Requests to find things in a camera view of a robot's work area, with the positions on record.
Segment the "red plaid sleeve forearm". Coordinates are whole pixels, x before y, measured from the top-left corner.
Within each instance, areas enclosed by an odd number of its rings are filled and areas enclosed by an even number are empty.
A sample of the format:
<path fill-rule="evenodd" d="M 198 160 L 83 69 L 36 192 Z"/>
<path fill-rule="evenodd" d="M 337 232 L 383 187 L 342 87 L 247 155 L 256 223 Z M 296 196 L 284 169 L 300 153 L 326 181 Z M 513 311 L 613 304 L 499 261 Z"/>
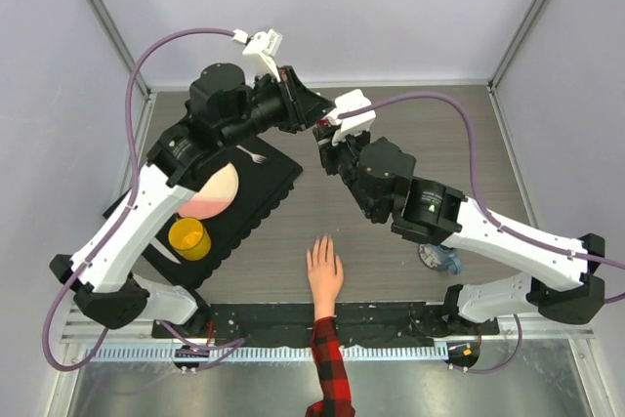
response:
<path fill-rule="evenodd" d="M 314 323 L 312 357 L 322 399 L 307 408 L 306 416 L 354 417 L 352 393 L 334 317 L 327 317 Z"/>

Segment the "black scalloped placemat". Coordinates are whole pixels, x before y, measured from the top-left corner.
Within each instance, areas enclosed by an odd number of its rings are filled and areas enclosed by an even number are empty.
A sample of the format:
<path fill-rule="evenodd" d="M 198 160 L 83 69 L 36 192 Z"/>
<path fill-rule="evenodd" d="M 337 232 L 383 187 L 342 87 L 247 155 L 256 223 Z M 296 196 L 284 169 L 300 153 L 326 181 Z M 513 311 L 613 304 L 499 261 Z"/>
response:
<path fill-rule="evenodd" d="M 218 269 L 241 242 L 288 197 L 294 182 L 303 173 L 302 166 L 260 138 L 243 144 L 248 150 L 264 155 L 264 164 L 255 164 L 239 149 L 229 151 L 229 161 L 238 173 L 239 189 L 234 202 L 221 214 L 202 222 L 212 241 L 208 255 L 196 262 L 182 258 L 170 246 L 168 232 L 175 219 L 161 227 L 156 238 L 181 262 L 172 263 L 151 244 L 143 257 L 169 283 L 197 289 Z"/>

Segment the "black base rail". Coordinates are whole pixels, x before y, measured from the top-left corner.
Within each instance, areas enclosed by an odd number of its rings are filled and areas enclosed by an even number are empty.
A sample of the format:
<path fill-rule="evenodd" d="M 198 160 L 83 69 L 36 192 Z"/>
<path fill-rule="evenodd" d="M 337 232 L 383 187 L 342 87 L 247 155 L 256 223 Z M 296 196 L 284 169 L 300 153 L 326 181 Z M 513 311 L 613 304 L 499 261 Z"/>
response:
<path fill-rule="evenodd" d="M 498 321 L 472 323 L 452 315 L 444 306 L 425 302 L 331 303 L 328 307 L 312 303 L 212 304 L 200 308 L 182 324 L 167 326 L 156 320 L 156 337 L 179 334 L 184 338 L 216 340 L 245 339 L 246 342 L 268 334 L 281 338 L 291 332 L 316 328 L 345 329 L 350 337 L 363 330 L 369 337 L 392 331 L 426 338 L 449 336 L 494 336 L 500 332 Z"/>

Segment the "silver knife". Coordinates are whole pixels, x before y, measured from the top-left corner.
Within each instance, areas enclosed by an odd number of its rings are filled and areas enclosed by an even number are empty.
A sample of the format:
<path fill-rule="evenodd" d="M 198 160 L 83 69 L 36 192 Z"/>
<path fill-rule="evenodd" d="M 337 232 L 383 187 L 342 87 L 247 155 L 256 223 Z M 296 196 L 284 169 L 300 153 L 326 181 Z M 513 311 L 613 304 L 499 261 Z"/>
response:
<path fill-rule="evenodd" d="M 174 256 L 157 238 L 154 238 L 150 244 L 156 251 L 160 253 L 161 256 L 163 256 L 168 261 L 178 265 L 181 263 L 178 258 Z"/>

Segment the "mannequin hand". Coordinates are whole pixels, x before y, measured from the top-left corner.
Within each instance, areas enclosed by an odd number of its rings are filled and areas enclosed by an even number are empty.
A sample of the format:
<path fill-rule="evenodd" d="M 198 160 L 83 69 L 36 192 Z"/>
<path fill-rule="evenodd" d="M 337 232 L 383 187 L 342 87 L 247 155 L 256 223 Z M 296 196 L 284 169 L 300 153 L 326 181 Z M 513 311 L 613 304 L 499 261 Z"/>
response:
<path fill-rule="evenodd" d="M 324 235 L 307 251 L 307 275 L 315 321 L 333 317 L 344 282 L 344 270 L 333 239 Z"/>

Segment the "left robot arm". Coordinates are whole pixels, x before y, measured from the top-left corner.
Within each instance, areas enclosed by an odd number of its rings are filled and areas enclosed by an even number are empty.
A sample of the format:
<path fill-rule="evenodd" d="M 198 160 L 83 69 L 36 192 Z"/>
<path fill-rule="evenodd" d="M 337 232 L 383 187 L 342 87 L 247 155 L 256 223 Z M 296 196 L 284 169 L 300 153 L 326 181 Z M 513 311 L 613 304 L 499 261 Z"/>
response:
<path fill-rule="evenodd" d="M 58 255 L 51 271 L 68 283 L 87 317 L 119 329 L 140 317 L 174 323 L 200 336 L 208 314 L 183 287 L 144 281 L 132 268 L 163 225 L 229 162 L 229 149 L 275 127 L 311 128 L 334 104 L 284 66 L 247 85 L 233 63 L 215 63 L 189 86 L 186 115 L 167 128 L 133 176 L 130 190 L 97 233 L 73 255 Z"/>

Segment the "pink and cream plate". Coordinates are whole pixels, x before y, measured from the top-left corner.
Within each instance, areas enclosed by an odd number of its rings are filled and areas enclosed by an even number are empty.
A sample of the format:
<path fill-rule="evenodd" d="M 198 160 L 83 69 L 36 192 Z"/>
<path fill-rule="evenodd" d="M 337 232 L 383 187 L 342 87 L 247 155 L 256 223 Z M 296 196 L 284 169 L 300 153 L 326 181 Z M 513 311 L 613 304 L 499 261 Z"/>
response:
<path fill-rule="evenodd" d="M 208 220 L 224 212 L 234 202 L 239 189 L 238 173 L 229 163 L 215 173 L 190 201 L 178 211 L 181 217 Z"/>

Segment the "blue ceramic mug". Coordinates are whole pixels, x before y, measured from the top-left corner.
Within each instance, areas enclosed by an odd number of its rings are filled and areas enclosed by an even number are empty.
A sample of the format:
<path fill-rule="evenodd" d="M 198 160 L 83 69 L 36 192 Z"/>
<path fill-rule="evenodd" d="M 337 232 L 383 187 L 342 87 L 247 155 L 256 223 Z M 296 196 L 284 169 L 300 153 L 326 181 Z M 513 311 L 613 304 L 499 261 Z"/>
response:
<path fill-rule="evenodd" d="M 431 271 L 448 272 L 452 275 L 462 271 L 462 262 L 456 249 L 432 244 L 420 244 L 418 257 L 421 263 Z"/>

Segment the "yellow cup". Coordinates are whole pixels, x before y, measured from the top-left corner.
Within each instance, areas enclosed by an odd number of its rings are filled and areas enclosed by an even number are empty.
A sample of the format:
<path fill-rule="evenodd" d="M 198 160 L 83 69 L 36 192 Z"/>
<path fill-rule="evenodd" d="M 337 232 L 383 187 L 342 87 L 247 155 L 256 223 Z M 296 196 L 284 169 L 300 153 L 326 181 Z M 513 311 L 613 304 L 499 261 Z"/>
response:
<path fill-rule="evenodd" d="M 212 247 L 207 229 L 194 218 L 181 218 L 174 222 L 168 232 L 168 241 L 182 258 L 190 262 L 205 258 Z"/>

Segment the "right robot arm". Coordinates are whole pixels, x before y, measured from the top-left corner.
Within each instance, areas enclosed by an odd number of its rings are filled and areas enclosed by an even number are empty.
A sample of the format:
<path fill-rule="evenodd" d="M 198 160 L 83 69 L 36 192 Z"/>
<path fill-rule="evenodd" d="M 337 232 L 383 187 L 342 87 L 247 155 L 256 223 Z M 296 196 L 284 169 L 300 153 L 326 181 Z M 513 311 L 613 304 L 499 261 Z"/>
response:
<path fill-rule="evenodd" d="M 518 270 L 482 285 L 449 287 L 441 322 L 454 334 L 500 315 L 537 312 L 555 322 L 588 323 L 603 307 L 604 281 L 586 255 L 602 256 L 604 240 L 592 233 L 564 238 L 511 219 L 491 223 L 462 191 L 414 175 L 415 157 L 368 132 L 336 143 L 317 135 L 320 162 L 338 175 L 364 217 L 390 224 L 419 245 L 470 251 Z"/>

